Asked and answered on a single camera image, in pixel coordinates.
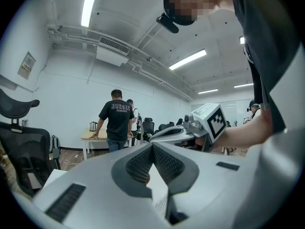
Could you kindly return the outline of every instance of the chair headrest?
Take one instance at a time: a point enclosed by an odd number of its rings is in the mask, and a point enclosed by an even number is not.
[[[145,118],[144,121],[146,121],[146,122],[151,122],[151,121],[153,121],[153,119],[151,119],[151,118]]]
[[[20,102],[10,98],[0,89],[0,115],[9,119],[20,119],[28,114],[31,108],[39,105],[39,100]]]

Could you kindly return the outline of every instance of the ceiling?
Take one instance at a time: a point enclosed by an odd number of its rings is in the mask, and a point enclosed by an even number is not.
[[[48,29],[59,28],[51,36],[56,47],[94,53],[92,43],[66,38],[79,36],[90,42],[103,35],[116,38],[131,48],[130,61],[169,82],[192,99],[198,92],[252,82],[251,72],[239,43],[242,27],[231,11],[219,10],[190,26],[178,26],[172,34],[156,23],[163,12],[163,0],[95,0],[89,30],[81,26],[84,0],[43,0]],[[175,62],[205,49],[207,55],[174,71]]]

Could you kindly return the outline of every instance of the ceiling light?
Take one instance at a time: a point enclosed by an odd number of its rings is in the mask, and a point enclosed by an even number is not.
[[[234,88],[243,87],[243,86],[252,86],[252,85],[253,85],[253,83],[249,83],[249,84],[234,86]]]
[[[213,90],[209,90],[209,91],[203,91],[203,92],[199,92],[198,94],[205,94],[205,93],[211,93],[211,92],[217,92],[218,89],[213,89]]]
[[[183,60],[179,61],[178,63],[173,64],[172,66],[170,66],[170,69],[171,70],[177,69],[178,67],[180,67],[186,63],[189,63],[190,61],[198,59],[202,56],[205,56],[205,55],[206,55],[206,51],[205,51],[205,49],[203,49],[200,52],[197,52],[197,53],[187,57],[186,59],[183,59]]]
[[[243,36],[241,36],[241,37],[239,38],[239,42],[240,42],[240,44],[244,44],[244,37],[243,37]]]
[[[82,8],[81,25],[89,27],[92,8],[95,0],[85,0]]]

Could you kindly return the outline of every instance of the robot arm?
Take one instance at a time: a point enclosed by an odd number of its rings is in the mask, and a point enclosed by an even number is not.
[[[150,143],[167,142],[179,146],[182,141],[204,137],[203,152],[210,152],[215,141],[227,127],[219,104],[204,104],[184,117],[183,125],[166,128],[153,135]]]

